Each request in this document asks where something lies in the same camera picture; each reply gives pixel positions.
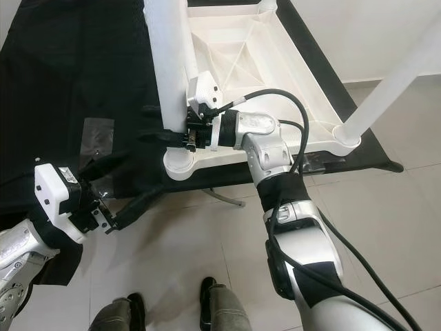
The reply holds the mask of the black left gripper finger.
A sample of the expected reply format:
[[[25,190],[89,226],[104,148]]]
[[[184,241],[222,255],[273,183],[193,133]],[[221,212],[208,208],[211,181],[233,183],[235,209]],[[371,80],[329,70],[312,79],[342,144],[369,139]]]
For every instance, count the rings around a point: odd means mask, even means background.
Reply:
[[[121,164],[125,163],[130,157],[129,150],[111,152],[106,157],[99,157],[86,164],[86,182],[92,182],[107,174],[113,173]]]
[[[131,197],[110,199],[110,210],[113,217],[110,231],[122,230],[138,221],[151,207],[154,207],[165,195],[164,185],[142,185]]]

